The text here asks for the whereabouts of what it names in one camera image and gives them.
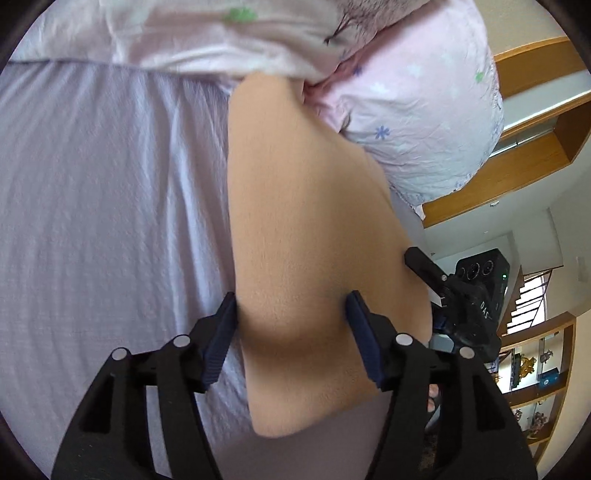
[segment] black camera device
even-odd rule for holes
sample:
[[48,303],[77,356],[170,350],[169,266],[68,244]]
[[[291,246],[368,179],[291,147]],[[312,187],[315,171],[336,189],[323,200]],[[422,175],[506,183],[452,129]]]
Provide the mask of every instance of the black camera device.
[[496,330],[501,321],[509,279],[509,263],[498,249],[461,259],[447,275],[418,248],[404,256],[406,265],[441,297],[432,304],[434,333],[454,342],[454,352],[469,346],[484,362],[493,362],[501,350]]

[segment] ceiling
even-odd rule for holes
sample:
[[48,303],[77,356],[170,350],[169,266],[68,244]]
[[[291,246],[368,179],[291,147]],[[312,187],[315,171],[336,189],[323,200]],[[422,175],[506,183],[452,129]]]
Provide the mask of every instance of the ceiling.
[[550,207],[591,167],[591,141],[572,165],[521,190],[508,193],[491,207],[478,207],[425,230],[435,260],[488,242],[513,230],[518,222]]

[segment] figurine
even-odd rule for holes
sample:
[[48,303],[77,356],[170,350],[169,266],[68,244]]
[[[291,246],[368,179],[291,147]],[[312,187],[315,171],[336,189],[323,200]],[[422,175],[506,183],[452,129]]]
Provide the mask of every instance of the figurine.
[[529,440],[534,440],[536,435],[540,432],[542,427],[548,423],[548,418],[542,412],[535,412],[534,413],[534,421],[531,424],[531,427],[528,431],[527,438]]
[[526,377],[534,372],[535,358],[521,357],[521,368],[519,369],[519,379]]
[[546,363],[551,356],[554,355],[554,352],[552,350],[548,350],[547,352],[544,352],[540,355],[540,362],[542,364]]

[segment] metal pin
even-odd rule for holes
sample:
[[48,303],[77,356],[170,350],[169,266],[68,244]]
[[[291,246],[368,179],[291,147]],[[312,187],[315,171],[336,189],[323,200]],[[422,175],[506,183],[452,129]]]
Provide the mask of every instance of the metal pin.
[[474,358],[475,353],[474,350],[472,350],[469,346],[463,346],[460,348],[460,355],[467,360],[470,360]]
[[191,343],[191,339],[188,335],[179,335],[173,340],[173,345],[177,348],[183,348]]
[[413,342],[413,337],[406,333],[399,333],[396,336],[396,343],[399,345],[409,346]]
[[127,350],[123,347],[116,348],[111,354],[113,360],[123,360],[127,356]]

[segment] shelf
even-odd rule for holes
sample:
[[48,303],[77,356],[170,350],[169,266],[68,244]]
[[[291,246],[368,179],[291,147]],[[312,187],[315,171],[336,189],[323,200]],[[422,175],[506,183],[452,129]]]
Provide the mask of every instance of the shelf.
[[[572,325],[569,325],[568,327],[566,327],[564,329],[564,343],[563,343],[563,349],[562,349],[561,368],[566,367],[566,368],[570,369],[570,367],[573,365],[575,335],[576,335],[576,324],[575,324],[575,322],[573,322]],[[562,389],[561,391],[557,392],[556,398],[554,400],[554,404],[552,405],[552,412],[550,413],[550,419],[548,421],[548,424],[544,426],[544,427],[550,426],[550,432],[548,434],[548,439],[550,439],[552,437],[552,434],[554,433],[554,428],[556,427],[556,424],[558,423],[558,418],[560,417],[560,413],[562,412],[562,407],[564,405],[564,398],[565,398],[566,392],[569,388],[569,381],[570,381],[570,377],[567,378],[566,387],[564,389]],[[546,451],[546,447],[548,446],[548,443],[549,443],[549,442],[543,441],[542,440],[543,437],[544,437],[544,435],[542,432],[542,435],[540,436],[540,441],[536,442],[534,440],[535,443],[541,443],[541,445],[538,447],[538,449],[536,450],[535,455],[534,455],[534,460],[535,460],[536,465],[540,462],[540,459],[544,455],[544,452]]]
[[486,205],[569,165],[553,131],[523,143],[490,158],[462,190],[423,204],[423,226],[428,228]]
[[568,37],[551,38],[495,55],[504,99],[586,69]]
[[527,445],[538,445],[539,443],[546,442],[550,440],[550,436],[552,435],[553,424],[548,422],[546,425],[542,427],[542,429],[538,432],[538,435],[535,439],[527,439]]
[[505,397],[509,406],[515,410],[530,403],[545,400],[552,395],[555,395],[559,391],[566,388],[566,382],[569,378],[569,371],[564,371],[558,377],[558,381],[547,388],[539,388],[539,384],[530,385],[529,387],[520,388],[505,393]]

